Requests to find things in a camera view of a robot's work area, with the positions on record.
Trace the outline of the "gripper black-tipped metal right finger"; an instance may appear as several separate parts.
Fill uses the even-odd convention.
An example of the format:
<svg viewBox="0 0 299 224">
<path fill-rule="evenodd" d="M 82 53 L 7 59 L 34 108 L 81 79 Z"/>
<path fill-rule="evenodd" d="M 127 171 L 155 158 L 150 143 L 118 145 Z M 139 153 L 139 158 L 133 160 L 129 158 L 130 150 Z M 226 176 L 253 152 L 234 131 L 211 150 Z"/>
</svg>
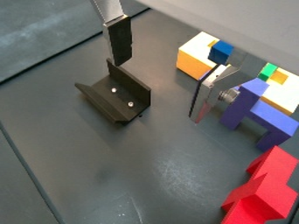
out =
<svg viewBox="0 0 299 224">
<path fill-rule="evenodd" d="M 229 77 L 238 71 L 234 66 L 218 64 L 199 79 L 191 100 L 190 118 L 199 123 L 218 101 L 233 103 L 240 96 Z"/>
</svg>

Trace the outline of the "gripper black-tipped metal left finger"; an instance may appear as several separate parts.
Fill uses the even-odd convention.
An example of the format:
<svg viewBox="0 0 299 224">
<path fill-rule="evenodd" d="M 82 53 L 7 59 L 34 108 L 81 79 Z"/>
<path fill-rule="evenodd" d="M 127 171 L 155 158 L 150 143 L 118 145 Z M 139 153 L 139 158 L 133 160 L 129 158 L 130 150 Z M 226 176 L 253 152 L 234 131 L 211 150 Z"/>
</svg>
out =
<svg viewBox="0 0 299 224">
<path fill-rule="evenodd" d="M 90 0 L 103 19 L 103 32 L 115 66 L 133 58 L 131 17 L 123 12 L 119 0 Z"/>
</svg>

